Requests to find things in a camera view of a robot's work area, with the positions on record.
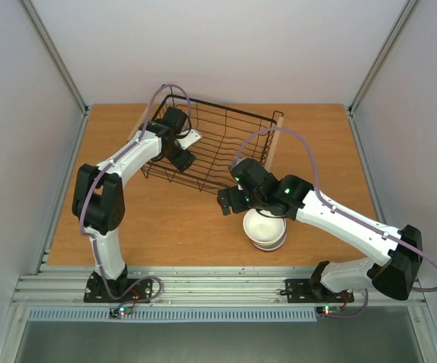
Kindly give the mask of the orange bowl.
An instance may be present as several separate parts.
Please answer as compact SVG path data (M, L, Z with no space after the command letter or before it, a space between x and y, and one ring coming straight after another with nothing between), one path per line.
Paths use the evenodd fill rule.
M275 218L267 211L261 214L250 209L243 217L243 230L252 242L269 246L285 238L287 225L284 219Z

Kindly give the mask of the white bowl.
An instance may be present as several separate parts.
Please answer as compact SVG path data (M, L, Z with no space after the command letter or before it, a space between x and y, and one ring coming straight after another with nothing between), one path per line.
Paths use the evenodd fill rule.
M284 243L287 236L287 230L282 229L255 229L249 236L252 243L270 245Z

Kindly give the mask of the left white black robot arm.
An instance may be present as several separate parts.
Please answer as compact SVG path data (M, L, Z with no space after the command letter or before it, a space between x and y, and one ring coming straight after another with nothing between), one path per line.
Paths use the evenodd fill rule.
M161 159L168 160L179 172L187 170L196 159L189 147L200 139L190 117L170 107L162 118L141 124L108 159L95 166L85 163L79 167L72 213L79 220L81 235L89 238L95 258L90 293L101 292L112 301L120 301L132 288L118 232L126 211L127 182L145 164Z

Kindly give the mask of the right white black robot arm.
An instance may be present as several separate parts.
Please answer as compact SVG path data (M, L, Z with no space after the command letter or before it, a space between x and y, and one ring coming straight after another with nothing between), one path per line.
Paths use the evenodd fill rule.
M375 288L405 301L423 261L422 234L406 225L384 225L331 200L295 175L277 179L257 160L242 159L231 169L234 187L221 189L217 201L223 215L254 209L267 218L312 225L346 242L365 257L349 262L324 261L309 279L317 299L348 289Z

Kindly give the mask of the black wire dish rack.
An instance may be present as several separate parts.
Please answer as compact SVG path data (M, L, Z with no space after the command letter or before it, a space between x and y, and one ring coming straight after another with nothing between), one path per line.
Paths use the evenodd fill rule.
M241 105L223 105L196 98L186 100L177 88L168 87L165 95L155 100L152 119L165 116L171 108L188 113L193 128L202 135L189 151L196 157L184 172L179 172L167 159L152 161L141 169L145 178L161 178L202 192L217 191L235 185L229 166L237 153L260 162L270 162L274 140L271 127L281 126L284 113L276 110L271 115L246 110Z

